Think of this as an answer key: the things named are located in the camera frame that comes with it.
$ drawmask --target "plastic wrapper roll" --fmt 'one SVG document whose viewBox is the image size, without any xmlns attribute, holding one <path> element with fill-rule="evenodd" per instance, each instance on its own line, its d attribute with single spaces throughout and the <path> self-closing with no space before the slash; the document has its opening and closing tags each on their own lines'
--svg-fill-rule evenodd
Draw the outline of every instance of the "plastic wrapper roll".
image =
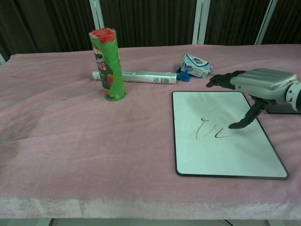
<svg viewBox="0 0 301 226">
<path fill-rule="evenodd" d="M 92 76 L 95 80 L 101 80 L 98 70 L 94 70 Z M 123 77 L 123 81 L 175 84 L 177 80 L 177 73 L 123 71 L 122 77 Z"/>
<path fill-rule="evenodd" d="M 102 28 L 89 33 L 103 85 L 104 96 L 109 101 L 125 96 L 121 66 L 118 56 L 116 31 Z"/>
</svg>

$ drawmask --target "pringles can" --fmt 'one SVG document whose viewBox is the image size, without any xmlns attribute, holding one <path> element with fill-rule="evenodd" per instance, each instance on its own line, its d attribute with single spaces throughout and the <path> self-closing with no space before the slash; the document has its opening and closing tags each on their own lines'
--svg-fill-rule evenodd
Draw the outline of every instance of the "pringles can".
<svg viewBox="0 0 301 226">
<path fill-rule="evenodd" d="M 116 31 L 102 28 L 89 33 L 97 67 L 100 73 L 104 97 L 118 101 L 125 97 L 121 66 L 118 56 Z"/>
</svg>

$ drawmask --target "table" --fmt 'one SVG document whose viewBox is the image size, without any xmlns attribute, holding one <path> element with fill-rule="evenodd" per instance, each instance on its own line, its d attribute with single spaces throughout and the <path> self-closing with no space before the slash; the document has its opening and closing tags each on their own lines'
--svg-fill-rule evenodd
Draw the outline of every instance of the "table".
<svg viewBox="0 0 301 226">
<path fill-rule="evenodd" d="M 119 52 L 130 71 L 175 71 L 189 53 L 214 73 L 301 75 L 301 45 Z M 288 180 L 180 177 L 171 93 L 208 90 L 207 80 L 125 82 L 126 97 L 108 102 L 95 68 L 92 51 L 18 54 L 0 67 L 0 218 L 301 219 L 299 115 L 259 116 Z"/>
</svg>

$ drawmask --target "gray robot arm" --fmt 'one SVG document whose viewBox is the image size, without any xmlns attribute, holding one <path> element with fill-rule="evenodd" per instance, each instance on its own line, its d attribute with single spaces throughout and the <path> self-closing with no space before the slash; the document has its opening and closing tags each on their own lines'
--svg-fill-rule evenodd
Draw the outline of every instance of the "gray robot arm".
<svg viewBox="0 0 301 226">
<path fill-rule="evenodd" d="M 268 105 L 289 103 L 296 111 L 301 110 L 301 83 L 294 73 L 270 69 L 236 71 L 225 75 L 215 75 L 207 87 L 221 86 L 249 94 L 255 104 L 245 117 L 229 125 L 229 129 L 241 129 L 249 125 Z"/>
</svg>

